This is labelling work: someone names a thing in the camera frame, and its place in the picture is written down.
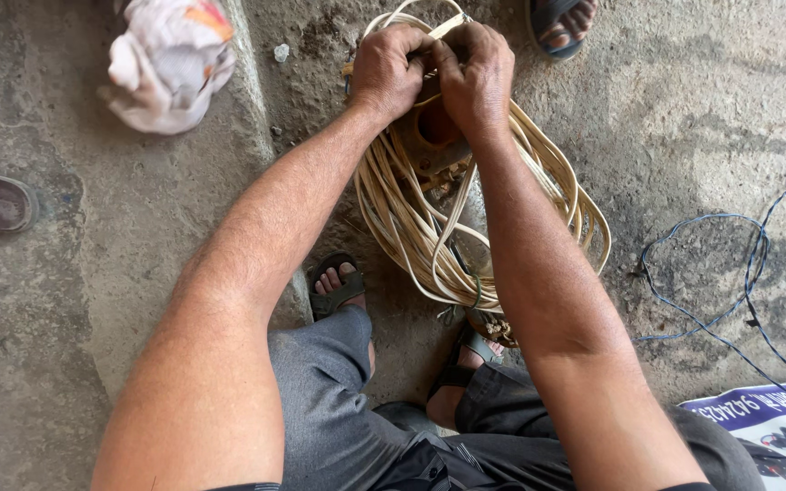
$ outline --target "wire coil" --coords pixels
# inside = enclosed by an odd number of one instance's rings
[[[406,0],[392,12],[376,17],[366,27],[363,37],[393,22],[403,22],[439,39],[448,30],[472,21],[453,0],[439,0],[457,14],[432,28],[417,17],[402,13],[403,8],[417,1],[420,0]],[[352,73],[353,62],[348,62],[342,75],[348,77]],[[601,236],[602,244],[597,247],[598,258],[594,261],[595,271],[599,273],[611,246],[610,230],[602,212],[578,184],[566,156],[513,100],[508,126],[523,162],[567,221],[585,253],[595,244],[597,232]],[[412,162],[393,127],[387,127],[372,141],[354,174],[357,199],[368,228],[387,255],[409,273],[421,293],[436,301],[503,314],[494,278],[464,271],[444,246],[453,232],[458,231],[490,249],[490,241],[483,234],[458,223],[475,179],[476,162],[469,157],[450,214],[445,216],[423,195]],[[433,218],[443,225],[441,233],[433,226]]]

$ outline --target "hand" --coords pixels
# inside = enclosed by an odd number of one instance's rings
[[[408,112],[429,70],[433,39],[417,27],[394,24],[366,36],[356,51],[351,106],[366,107],[385,125]],[[416,51],[411,61],[406,55]]]
[[[460,68],[453,48],[465,48]],[[508,101],[514,53],[501,34],[486,25],[459,25],[432,45],[444,109],[473,145],[485,137],[508,133]]]

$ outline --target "knee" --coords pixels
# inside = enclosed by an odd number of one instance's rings
[[[669,410],[672,423],[690,447],[702,472],[718,491],[764,489],[750,454],[720,425],[679,407]]]

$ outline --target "foot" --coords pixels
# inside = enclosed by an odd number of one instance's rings
[[[536,0],[537,7],[545,5],[549,0]],[[596,0],[581,0],[576,6],[562,14],[557,22],[553,23],[544,32],[536,33],[540,44],[548,44],[554,48],[562,48],[572,39],[580,41],[587,36],[587,31],[593,25],[596,15]]]
[[[321,275],[320,281],[314,283],[314,290],[316,290],[318,294],[324,296],[329,292],[333,291],[335,288],[342,286],[342,280],[339,277],[340,273],[342,276],[344,276],[345,274],[354,273],[355,271],[356,268],[354,267],[354,265],[350,263],[342,263],[342,265],[339,266],[338,271],[335,271],[335,268],[330,267],[326,273],[323,273]],[[365,310],[366,294],[359,294],[352,299],[348,299],[342,302],[342,305],[349,305],[351,303],[354,305],[358,305],[362,307],[363,310]]]
[[[314,283],[314,290],[324,296],[329,292],[333,291],[335,288],[339,288],[342,286],[342,279],[340,277],[344,276],[348,273],[354,273],[356,268],[354,265],[350,263],[342,263],[339,266],[339,270],[335,271],[335,268],[330,267],[326,273],[321,275],[320,281]],[[349,305],[354,304],[363,310],[366,309],[366,294],[359,294],[354,298],[347,299],[346,301],[342,302],[342,305]],[[368,364],[370,367],[370,372],[368,374],[369,377],[372,377],[375,374],[375,345],[372,344],[372,341],[368,342]]]
[[[494,355],[499,356],[502,354],[504,348],[501,344],[485,339],[487,347],[494,352]],[[477,370],[483,365],[484,358],[478,353],[472,351],[467,346],[460,346],[459,358],[457,365],[465,368]],[[430,417],[433,423],[456,430],[457,425],[454,422],[454,414],[457,412],[459,400],[463,398],[465,387],[457,387],[455,385],[443,385],[438,388],[438,391],[432,395],[432,398],[426,403],[426,415]]]

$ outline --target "white plastic bag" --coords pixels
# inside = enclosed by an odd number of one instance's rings
[[[232,75],[232,26],[216,0],[133,0],[111,44],[108,107],[132,128],[173,135],[195,128]]]

